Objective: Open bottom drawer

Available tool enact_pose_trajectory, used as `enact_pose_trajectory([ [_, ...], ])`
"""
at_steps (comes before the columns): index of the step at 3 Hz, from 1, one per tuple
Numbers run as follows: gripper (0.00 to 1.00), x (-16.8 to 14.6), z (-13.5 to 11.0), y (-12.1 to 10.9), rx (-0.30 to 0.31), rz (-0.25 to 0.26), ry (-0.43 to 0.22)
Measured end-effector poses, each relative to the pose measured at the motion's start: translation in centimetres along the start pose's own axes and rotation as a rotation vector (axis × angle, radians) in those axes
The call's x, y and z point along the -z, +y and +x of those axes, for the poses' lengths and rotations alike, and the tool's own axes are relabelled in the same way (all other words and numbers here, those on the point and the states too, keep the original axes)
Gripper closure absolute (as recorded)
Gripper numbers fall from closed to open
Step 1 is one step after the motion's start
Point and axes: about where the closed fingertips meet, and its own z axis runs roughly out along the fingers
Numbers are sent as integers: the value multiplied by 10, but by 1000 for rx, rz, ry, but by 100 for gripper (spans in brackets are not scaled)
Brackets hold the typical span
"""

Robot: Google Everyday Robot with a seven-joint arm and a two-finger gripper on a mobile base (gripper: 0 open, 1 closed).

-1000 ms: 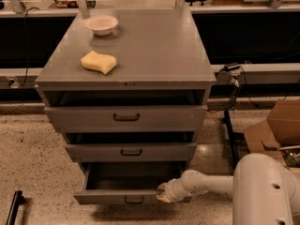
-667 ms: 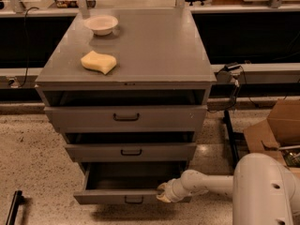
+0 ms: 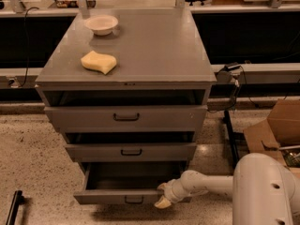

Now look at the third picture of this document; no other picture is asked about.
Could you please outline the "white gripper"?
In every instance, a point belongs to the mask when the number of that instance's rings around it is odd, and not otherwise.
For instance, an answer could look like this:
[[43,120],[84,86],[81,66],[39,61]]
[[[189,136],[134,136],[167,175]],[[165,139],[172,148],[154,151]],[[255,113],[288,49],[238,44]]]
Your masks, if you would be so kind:
[[189,191],[179,180],[175,179],[158,185],[157,189],[164,191],[164,195],[155,203],[155,207],[158,209],[168,208],[172,203],[179,203],[189,196]]

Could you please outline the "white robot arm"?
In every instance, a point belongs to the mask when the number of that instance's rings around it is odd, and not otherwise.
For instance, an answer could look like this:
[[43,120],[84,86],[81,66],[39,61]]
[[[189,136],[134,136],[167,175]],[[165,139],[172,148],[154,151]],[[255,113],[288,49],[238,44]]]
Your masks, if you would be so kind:
[[242,157],[232,176],[187,170],[158,189],[159,209],[207,192],[231,197],[232,225],[293,225],[300,213],[300,178],[265,154]]

